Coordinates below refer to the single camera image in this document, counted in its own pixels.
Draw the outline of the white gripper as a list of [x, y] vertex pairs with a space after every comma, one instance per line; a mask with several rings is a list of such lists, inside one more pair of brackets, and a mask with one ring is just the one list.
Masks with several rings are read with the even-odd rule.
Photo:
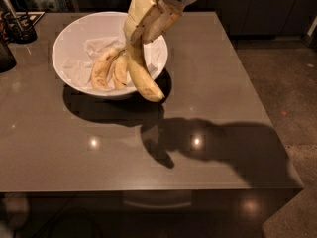
[[127, 42], [133, 44], [140, 36], [144, 44], [153, 42], [181, 16], [183, 7], [197, 0], [164, 1], [168, 4], [157, 5], [156, 0], [131, 0], [123, 27]]

